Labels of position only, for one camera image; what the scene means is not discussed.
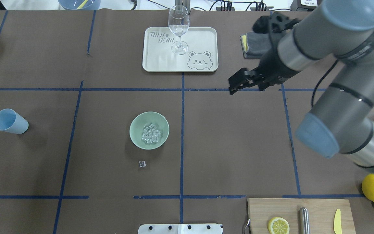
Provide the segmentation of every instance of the lemon slice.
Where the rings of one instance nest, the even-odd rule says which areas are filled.
[[[285,219],[275,217],[269,220],[268,230],[270,234],[288,234],[290,232],[290,225]]]

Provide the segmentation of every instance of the folded cloth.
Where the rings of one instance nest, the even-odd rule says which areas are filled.
[[[243,57],[259,59],[271,48],[269,34],[247,32],[240,36]]]

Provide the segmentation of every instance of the white label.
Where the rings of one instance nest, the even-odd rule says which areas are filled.
[[[317,0],[301,0],[301,4],[304,6],[317,7]]]

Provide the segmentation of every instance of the bear drawing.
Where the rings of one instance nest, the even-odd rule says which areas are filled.
[[[209,71],[212,67],[213,63],[210,59],[211,53],[204,52],[202,54],[197,54],[196,52],[189,52],[188,55],[190,56],[190,60],[188,61],[188,67],[193,70],[204,70]]]

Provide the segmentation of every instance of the yellow utensil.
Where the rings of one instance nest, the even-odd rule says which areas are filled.
[[[342,220],[340,209],[337,209],[336,214],[334,215],[334,232],[336,234],[342,234]]]
[[[76,9],[82,9],[86,5],[87,1],[89,0],[84,0]]]

